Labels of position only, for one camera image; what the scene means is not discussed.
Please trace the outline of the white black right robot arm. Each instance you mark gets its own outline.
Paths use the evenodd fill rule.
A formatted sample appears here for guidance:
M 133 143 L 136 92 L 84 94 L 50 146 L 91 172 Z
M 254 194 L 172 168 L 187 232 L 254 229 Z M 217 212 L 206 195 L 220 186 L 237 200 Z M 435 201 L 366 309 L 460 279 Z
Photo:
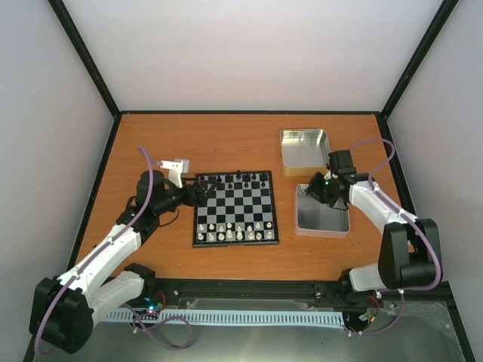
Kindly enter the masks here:
M 382 236 L 376 263 L 347 269 L 340 276 L 343 295 L 382 290 L 432 290 L 442 279 L 438 226 L 389 198 L 368 173 L 359 173 L 349 150 L 328 154 L 328 172 L 316 173 L 306 189 L 328 207 L 338 201 L 358 208 Z

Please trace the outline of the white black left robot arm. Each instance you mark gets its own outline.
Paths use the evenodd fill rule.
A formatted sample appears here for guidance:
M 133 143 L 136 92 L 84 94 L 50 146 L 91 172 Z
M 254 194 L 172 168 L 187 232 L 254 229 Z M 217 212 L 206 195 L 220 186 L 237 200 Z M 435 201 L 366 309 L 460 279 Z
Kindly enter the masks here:
M 143 172 L 136 195 L 128 199 L 107 236 L 70 270 L 36 286 L 29 322 L 35 353 L 41 353 L 45 341 L 74 354 L 118 307 L 132 299 L 143 304 L 154 300 L 157 285 L 151 269 L 131 264 L 118 277 L 110 275 L 160 227 L 163 214 L 183 205 L 205 205 L 210 191 L 212 187 L 195 179 L 176 185 L 161 171 Z

